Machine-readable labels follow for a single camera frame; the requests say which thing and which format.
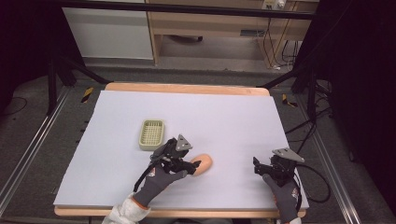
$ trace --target person's left hand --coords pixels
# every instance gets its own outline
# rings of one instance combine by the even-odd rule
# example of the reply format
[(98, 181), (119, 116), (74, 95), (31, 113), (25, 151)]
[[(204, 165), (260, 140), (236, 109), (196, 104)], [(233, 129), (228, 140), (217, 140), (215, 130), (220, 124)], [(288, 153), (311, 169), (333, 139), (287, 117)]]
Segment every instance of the person's left hand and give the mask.
[(159, 195), (166, 187), (170, 184), (184, 178), (187, 175), (187, 171), (183, 170), (175, 174), (167, 174), (163, 170), (161, 164), (157, 164), (150, 173), (146, 176), (145, 184), (142, 189), (138, 191), (134, 196), (134, 200), (144, 207), (148, 207), (152, 199)]

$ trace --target potato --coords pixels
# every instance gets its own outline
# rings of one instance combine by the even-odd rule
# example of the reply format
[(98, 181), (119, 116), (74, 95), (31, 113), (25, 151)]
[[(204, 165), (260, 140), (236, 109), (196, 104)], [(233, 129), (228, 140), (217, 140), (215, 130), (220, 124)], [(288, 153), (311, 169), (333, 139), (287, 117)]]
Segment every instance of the potato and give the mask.
[(212, 165), (212, 158), (207, 154), (201, 154), (193, 158), (190, 162), (193, 163), (195, 161), (201, 161), (199, 167), (194, 172), (193, 176), (198, 176), (207, 171)]

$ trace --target soap dish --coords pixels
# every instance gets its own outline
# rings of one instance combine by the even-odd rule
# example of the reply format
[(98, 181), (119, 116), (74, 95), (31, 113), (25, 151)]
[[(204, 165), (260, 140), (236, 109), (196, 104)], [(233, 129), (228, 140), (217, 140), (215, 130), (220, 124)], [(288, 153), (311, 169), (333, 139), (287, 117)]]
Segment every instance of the soap dish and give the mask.
[(139, 146), (142, 150), (155, 150), (163, 144), (164, 124), (161, 119), (145, 119), (140, 130)]

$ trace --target power strip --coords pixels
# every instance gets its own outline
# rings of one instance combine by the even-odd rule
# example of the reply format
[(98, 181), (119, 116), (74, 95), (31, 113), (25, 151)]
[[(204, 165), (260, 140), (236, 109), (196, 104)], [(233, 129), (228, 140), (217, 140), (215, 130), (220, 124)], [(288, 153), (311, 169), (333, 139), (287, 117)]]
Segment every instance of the power strip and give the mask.
[(283, 10), (286, 0), (263, 0), (262, 9), (266, 10)]

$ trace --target gray floor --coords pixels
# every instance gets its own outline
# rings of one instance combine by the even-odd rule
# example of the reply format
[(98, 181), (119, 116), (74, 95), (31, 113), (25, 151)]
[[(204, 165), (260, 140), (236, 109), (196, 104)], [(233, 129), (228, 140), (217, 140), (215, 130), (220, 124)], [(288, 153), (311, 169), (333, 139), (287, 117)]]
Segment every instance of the gray floor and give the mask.
[[(204, 38), (202, 42), (191, 39), (168, 36), (163, 41), (160, 63), (154, 65), (124, 64), (124, 68), (91, 67), (98, 75), (118, 81), (195, 83), (213, 85), (257, 86), (264, 84), (291, 67), (285, 65), (279, 70), (266, 68), (263, 58), (255, 47), (253, 38)], [(70, 89), (69, 97), (59, 117), (39, 146), (34, 159), (29, 164), (19, 187), (12, 193), (7, 208), (1, 212), (2, 218), (21, 218), (20, 223), (62, 223), (74, 221), (86, 223), (81, 217), (59, 218), (53, 213), (54, 189), (62, 181), (68, 162), (73, 157), (78, 140), (83, 135), (99, 90), (99, 85), (89, 78), (77, 75), (78, 84)], [(276, 100), (276, 106), (285, 131), (304, 121), (304, 103), (298, 107), (284, 105), (282, 94), (287, 94), (292, 102), (304, 101), (304, 94), (292, 95), (292, 79), (279, 84), (270, 90)], [(87, 87), (94, 87), (92, 97), (86, 104), (80, 99)], [(24, 83), (14, 93), (15, 98), (6, 112), (21, 111), (0, 117), (0, 187), (7, 184), (12, 171), (17, 167), (20, 158), (35, 132), (45, 119), (47, 110), (47, 82), (45, 77)], [(318, 102), (318, 111), (328, 107), (325, 100)], [(318, 119), (316, 132), (329, 151), (332, 161), (346, 187), (348, 196), (356, 208), (361, 223), (396, 223), (396, 218), (389, 211), (373, 181), (358, 162), (350, 162), (343, 136), (329, 117), (325, 114)], [(307, 133), (307, 127), (287, 135), (290, 147), (295, 149)], [(311, 137), (305, 143), (302, 154), (306, 163), (325, 175), (318, 147)], [(326, 196), (327, 190), (317, 175), (300, 170), (305, 189), (313, 199)], [(326, 203), (310, 203), (305, 223), (346, 223), (339, 199), (332, 197)], [(267, 223), (266, 219), (254, 219), (252, 223)]]

